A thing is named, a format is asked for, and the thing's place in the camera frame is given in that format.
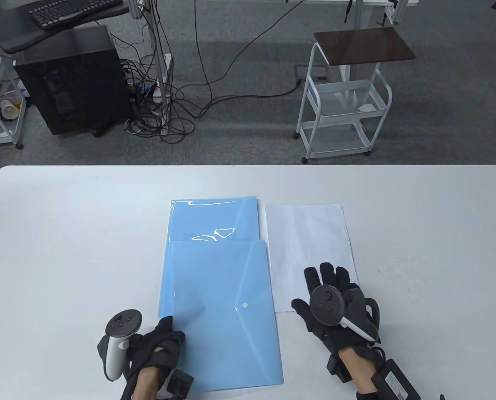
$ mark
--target black computer tower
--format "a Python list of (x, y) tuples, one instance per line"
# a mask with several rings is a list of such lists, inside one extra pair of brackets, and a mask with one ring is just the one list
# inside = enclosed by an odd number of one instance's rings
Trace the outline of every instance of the black computer tower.
[(125, 75), (105, 25), (69, 29), (15, 55), (14, 68), (54, 135), (130, 118)]

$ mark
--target hand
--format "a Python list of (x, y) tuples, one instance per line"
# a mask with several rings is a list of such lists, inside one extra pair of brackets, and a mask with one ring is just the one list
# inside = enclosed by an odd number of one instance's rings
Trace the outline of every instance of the hand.
[(173, 332), (172, 322), (172, 316), (164, 317), (153, 331), (146, 335), (136, 333), (130, 337), (126, 358), (131, 362), (131, 366), (124, 370), (127, 384), (122, 399), (131, 398), (141, 370), (146, 368), (147, 371), (153, 371), (149, 367), (157, 368), (157, 387), (160, 388), (170, 371), (176, 368), (185, 334), (181, 331)]
[[(318, 278), (316, 268), (313, 267), (306, 268), (304, 274), (305, 281), (307, 282), (307, 289), (309, 290), (309, 295), (311, 295), (312, 291), (320, 286), (320, 278)], [(329, 262), (325, 262), (320, 265), (320, 274), (322, 275), (322, 282), (324, 285), (331, 285), (337, 288), (343, 295), (345, 301), (349, 300), (347, 291), (350, 289), (359, 289), (359, 286), (349, 281), (349, 273), (345, 268), (337, 267), (336, 271), (334, 271), (333, 265)], [(366, 345), (369, 343), (366, 339), (362, 338), (349, 328), (344, 328), (341, 325), (322, 325), (313, 316), (309, 305), (301, 299), (294, 299), (292, 301), (292, 308), (294, 308), (297, 314), (305, 321), (307, 331), (312, 332), (320, 339), (331, 353), (336, 353), (349, 346)], [(370, 314), (368, 314), (366, 308), (364, 309), (364, 313), (365, 317), (371, 320)]]

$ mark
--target blue plastic folder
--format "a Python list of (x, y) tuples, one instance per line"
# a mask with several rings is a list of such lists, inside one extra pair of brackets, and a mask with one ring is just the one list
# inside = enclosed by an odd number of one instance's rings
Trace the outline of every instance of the blue plastic folder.
[(257, 198), (172, 200), (157, 316), (172, 315), (174, 284), (170, 261), (172, 242), (259, 240)]
[(283, 383), (265, 242), (173, 242), (179, 360), (198, 391)]

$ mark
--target white vr controller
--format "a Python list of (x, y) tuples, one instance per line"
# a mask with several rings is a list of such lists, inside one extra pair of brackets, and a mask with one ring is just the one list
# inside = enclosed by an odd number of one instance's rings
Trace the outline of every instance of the white vr controller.
[[(362, 290), (350, 289), (346, 292), (351, 301), (346, 304), (341, 292), (331, 285), (321, 285), (311, 293), (309, 306), (314, 318), (323, 325), (341, 325), (349, 328), (369, 342), (379, 339), (379, 306), (374, 299), (364, 298)], [(372, 310), (370, 320), (366, 316), (366, 306)]]
[(109, 381), (122, 376), (127, 364), (126, 350), (130, 337), (139, 331), (142, 314), (125, 310), (116, 314), (105, 327), (105, 336), (98, 343), (98, 353), (103, 361), (103, 373)]

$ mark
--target keyboard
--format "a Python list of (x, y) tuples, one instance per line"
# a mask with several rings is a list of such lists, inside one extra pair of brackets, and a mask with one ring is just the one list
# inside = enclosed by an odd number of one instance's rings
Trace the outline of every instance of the keyboard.
[(122, 0), (57, 0), (34, 8), (29, 15), (37, 25), (47, 30), (68, 25), (117, 4), (122, 4)]

